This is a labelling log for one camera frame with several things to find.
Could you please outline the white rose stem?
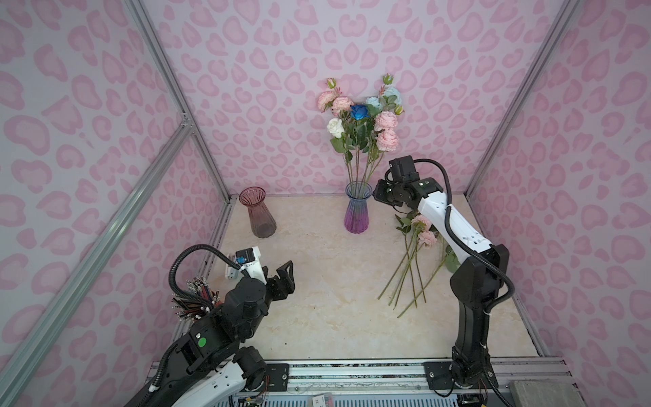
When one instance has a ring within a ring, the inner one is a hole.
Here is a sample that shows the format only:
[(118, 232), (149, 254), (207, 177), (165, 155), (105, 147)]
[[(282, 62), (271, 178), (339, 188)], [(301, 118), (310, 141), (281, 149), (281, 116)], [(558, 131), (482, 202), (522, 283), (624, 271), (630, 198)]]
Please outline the white rose stem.
[(333, 149), (342, 155), (344, 165), (348, 174), (349, 182), (352, 182), (353, 172), (351, 167), (352, 154), (346, 144), (346, 133), (343, 122), (339, 118), (333, 118), (327, 123), (327, 130), (331, 134), (331, 144)]

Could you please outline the dark red glass vase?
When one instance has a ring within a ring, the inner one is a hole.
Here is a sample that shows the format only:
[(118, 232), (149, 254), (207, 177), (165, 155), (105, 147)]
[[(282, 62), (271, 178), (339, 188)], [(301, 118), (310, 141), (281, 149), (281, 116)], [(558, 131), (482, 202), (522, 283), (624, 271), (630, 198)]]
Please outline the dark red glass vase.
[(246, 188), (239, 194), (239, 202), (247, 208), (252, 233), (267, 238), (276, 232), (276, 221), (265, 203), (266, 192), (261, 187)]

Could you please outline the pink peony stem with bud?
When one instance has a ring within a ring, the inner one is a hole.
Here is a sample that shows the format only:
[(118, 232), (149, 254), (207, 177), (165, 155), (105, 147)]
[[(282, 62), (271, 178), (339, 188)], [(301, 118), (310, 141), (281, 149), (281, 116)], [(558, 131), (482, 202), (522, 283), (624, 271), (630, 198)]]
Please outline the pink peony stem with bud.
[(383, 111), (375, 117), (371, 135), (369, 135), (367, 164), (364, 170), (363, 181), (371, 183), (371, 178), (379, 166), (379, 162), (386, 153), (398, 149), (399, 138), (396, 132), (398, 116), (393, 111)]

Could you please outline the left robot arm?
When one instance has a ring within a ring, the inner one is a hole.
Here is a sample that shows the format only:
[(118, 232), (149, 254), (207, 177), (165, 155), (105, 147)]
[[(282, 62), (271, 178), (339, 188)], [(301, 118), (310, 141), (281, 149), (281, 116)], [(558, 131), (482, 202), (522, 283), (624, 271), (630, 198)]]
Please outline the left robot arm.
[(267, 365), (251, 339), (271, 303), (295, 291), (294, 264), (288, 261), (266, 283), (242, 277), (224, 301), (195, 322), (164, 352), (154, 377), (128, 406), (171, 406), (195, 384), (215, 373), (205, 392), (229, 398), (242, 389), (256, 391), (266, 384)]

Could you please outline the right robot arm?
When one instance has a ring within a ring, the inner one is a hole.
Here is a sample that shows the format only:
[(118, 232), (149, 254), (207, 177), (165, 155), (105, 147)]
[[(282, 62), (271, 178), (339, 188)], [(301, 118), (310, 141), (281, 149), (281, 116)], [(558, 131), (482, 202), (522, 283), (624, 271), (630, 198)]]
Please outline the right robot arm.
[(449, 176), (433, 159), (410, 156), (393, 159), (373, 193), (376, 201), (408, 206), (432, 224), (459, 261), (450, 278), (459, 302), (459, 330), (452, 347), (449, 371), (439, 381), (456, 388), (498, 382), (490, 364), (488, 333), (493, 308), (515, 293), (506, 275), (510, 253), (503, 244), (483, 237), (453, 205)]

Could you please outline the purple gradient glass vase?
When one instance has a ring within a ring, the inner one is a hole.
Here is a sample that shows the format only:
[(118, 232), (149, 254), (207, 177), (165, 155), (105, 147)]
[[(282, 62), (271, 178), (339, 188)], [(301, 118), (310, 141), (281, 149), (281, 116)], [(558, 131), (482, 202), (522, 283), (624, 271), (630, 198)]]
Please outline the purple gradient glass vase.
[(344, 226), (353, 234), (361, 234), (367, 230), (370, 223), (367, 202), (372, 195), (372, 188), (367, 182), (354, 181), (347, 185), (345, 192), (349, 205), (344, 217)]

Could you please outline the light blue rose stem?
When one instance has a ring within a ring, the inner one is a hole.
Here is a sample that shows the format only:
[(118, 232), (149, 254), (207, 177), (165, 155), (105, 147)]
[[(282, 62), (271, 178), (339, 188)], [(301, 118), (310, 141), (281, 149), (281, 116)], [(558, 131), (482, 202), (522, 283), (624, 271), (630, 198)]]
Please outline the light blue rose stem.
[(386, 74), (381, 79), (378, 95), (366, 98), (364, 105), (369, 117), (375, 118), (382, 112), (391, 112), (397, 116), (403, 114), (403, 99), (400, 91), (393, 86), (393, 76)]

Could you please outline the pink peony stem pile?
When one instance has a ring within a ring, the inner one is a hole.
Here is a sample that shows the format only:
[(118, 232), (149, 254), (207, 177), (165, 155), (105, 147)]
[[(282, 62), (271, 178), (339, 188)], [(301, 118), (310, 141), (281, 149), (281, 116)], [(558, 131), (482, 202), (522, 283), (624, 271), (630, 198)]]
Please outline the pink peony stem pile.
[[(420, 303), (427, 303), (427, 288), (432, 284), (439, 271), (446, 269), (455, 273), (460, 267), (460, 262), (437, 227), (419, 211), (402, 213), (400, 216), (396, 215), (395, 218), (398, 221), (396, 229), (403, 237), (403, 256), (377, 298), (386, 297), (388, 305), (394, 310), (404, 300), (405, 307), (398, 314), (398, 318), (401, 318), (412, 308), (416, 309)], [(420, 265), (420, 252), (423, 249), (438, 249), (440, 251), (435, 266), (428, 276), (425, 276), (423, 267)]]

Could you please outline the large pink peony stem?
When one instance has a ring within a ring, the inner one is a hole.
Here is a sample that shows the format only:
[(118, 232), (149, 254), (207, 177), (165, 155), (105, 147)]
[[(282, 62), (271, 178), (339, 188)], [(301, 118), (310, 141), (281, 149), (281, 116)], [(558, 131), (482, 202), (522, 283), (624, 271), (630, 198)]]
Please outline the large pink peony stem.
[(351, 154), (354, 147), (349, 141), (349, 127), (351, 119), (351, 108), (353, 107), (353, 101), (349, 97), (345, 97), (342, 94), (341, 89), (337, 86), (337, 80), (335, 78), (329, 77), (325, 80), (327, 85), (327, 90), (321, 93), (317, 98), (317, 108), (321, 113), (330, 111), (333, 115), (333, 118), (339, 118), (343, 122), (343, 127), (346, 133), (346, 144), (349, 148)]

